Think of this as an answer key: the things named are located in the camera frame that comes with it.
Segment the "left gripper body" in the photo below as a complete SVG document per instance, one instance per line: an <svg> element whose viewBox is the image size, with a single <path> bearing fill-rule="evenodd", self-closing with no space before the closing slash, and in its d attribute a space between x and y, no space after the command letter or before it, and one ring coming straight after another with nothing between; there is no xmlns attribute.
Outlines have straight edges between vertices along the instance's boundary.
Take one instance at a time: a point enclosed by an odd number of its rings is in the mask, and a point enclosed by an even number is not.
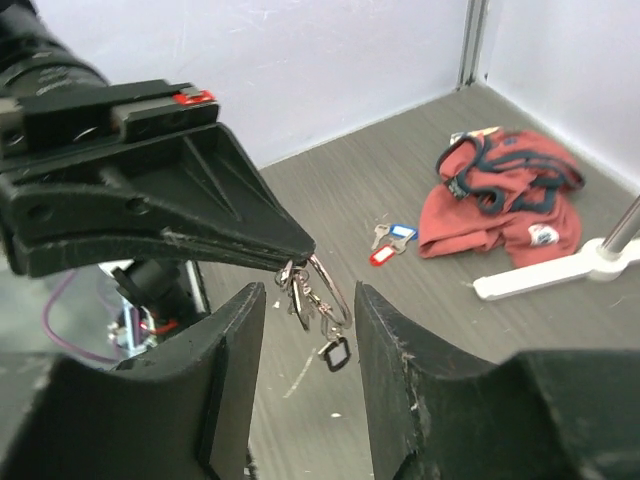
<svg viewBox="0 0 640 480"><path fill-rule="evenodd" d="M219 127L219 104L190 83L151 80L1 99L1 163Z"/></svg>

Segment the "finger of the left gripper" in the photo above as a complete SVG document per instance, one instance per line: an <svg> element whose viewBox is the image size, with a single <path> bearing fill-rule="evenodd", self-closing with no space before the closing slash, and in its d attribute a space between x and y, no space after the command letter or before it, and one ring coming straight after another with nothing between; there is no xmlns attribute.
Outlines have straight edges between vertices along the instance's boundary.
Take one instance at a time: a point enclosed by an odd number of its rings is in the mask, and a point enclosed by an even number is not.
<svg viewBox="0 0 640 480"><path fill-rule="evenodd" d="M168 241L140 237L94 237L28 245L18 237L9 242L9 263L18 275L40 278L92 264L127 259L218 262L277 271L293 253L234 251L184 239Z"/></svg>
<svg viewBox="0 0 640 480"><path fill-rule="evenodd" d="M184 239L293 253L313 238L281 205L232 132L217 129L102 144L1 164L1 240Z"/></svg>

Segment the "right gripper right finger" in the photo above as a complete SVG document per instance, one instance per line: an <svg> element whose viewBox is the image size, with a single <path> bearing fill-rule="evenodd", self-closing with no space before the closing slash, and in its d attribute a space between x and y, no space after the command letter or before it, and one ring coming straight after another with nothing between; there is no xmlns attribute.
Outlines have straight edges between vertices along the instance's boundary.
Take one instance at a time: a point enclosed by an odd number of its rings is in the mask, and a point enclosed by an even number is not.
<svg viewBox="0 0 640 480"><path fill-rule="evenodd" d="M358 283L354 314L378 479L635 479L639 354L525 350L492 363Z"/></svg>

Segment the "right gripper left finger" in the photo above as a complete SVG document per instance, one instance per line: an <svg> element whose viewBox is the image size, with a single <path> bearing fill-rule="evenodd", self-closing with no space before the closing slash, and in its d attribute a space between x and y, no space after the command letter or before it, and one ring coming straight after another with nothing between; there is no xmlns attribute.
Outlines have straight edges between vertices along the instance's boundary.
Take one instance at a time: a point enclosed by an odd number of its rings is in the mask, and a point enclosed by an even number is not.
<svg viewBox="0 0 640 480"><path fill-rule="evenodd" d="M3 354L2 477L243 478L264 322L255 282L111 371Z"/></svg>

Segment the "metal keyring with keys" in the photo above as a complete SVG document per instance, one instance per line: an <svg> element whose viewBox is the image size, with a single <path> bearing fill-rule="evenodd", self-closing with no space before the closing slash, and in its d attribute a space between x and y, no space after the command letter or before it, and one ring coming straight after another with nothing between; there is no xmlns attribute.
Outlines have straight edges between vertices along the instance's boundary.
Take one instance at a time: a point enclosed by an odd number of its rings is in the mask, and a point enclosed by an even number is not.
<svg viewBox="0 0 640 480"><path fill-rule="evenodd" d="M333 305L323 300L310 284L310 269L313 269L328 293L333 298L338 312ZM320 331L329 343L337 343L345 330L352 327L353 316L346 299L328 270L319 258L313 254L304 266L295 265L289 260L274 276L275 284L287 293L290 299L289 313L295 315L302 328L308 332L311 320L320 317Z"/></svg>

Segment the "black tag key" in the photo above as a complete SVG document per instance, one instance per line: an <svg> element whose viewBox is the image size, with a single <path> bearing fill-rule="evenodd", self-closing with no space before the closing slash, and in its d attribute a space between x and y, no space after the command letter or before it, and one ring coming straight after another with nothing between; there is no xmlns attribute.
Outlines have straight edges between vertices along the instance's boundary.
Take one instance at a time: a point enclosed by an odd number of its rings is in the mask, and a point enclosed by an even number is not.
<svg viewBox="0 0 640 480"><path fill-rule="evenodd" d="M331 373L342 370L351 360L349 341L343 335L328 339L317 353Z"/></svg>

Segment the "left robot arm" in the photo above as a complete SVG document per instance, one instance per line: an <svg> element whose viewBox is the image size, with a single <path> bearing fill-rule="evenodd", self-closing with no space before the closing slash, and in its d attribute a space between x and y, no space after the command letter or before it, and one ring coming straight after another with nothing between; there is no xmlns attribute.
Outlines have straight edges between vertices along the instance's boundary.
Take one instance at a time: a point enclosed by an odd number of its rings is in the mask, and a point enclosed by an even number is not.
<svg viewBox="0 0 640 480"><path fill-rule="evenodd" d="M1 244L20 276L130 260L142 289L177 263L264 271L302 265L311 236L281 205L208 91L150 80L112 84L28 1L1 5Z"/></svg>

